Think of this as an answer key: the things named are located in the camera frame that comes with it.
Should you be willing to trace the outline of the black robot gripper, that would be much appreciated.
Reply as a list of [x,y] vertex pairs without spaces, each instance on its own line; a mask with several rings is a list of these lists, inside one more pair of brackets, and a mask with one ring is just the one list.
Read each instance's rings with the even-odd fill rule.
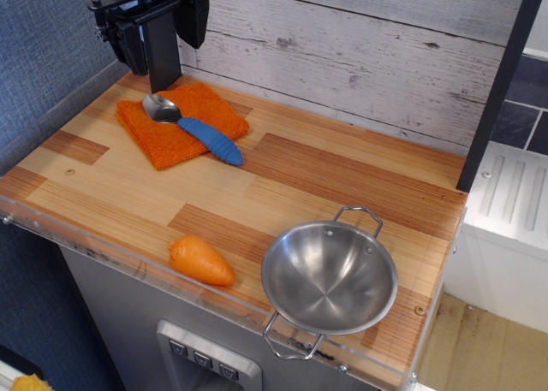
[[[209,0],[88,0],[100,27],[118,21],[144,23],[171,12],[177,35],[194,49],[205,41]],[[117,59],[136,75],[147,75],[140,27],[130,22],[110,25],[107,37]]]

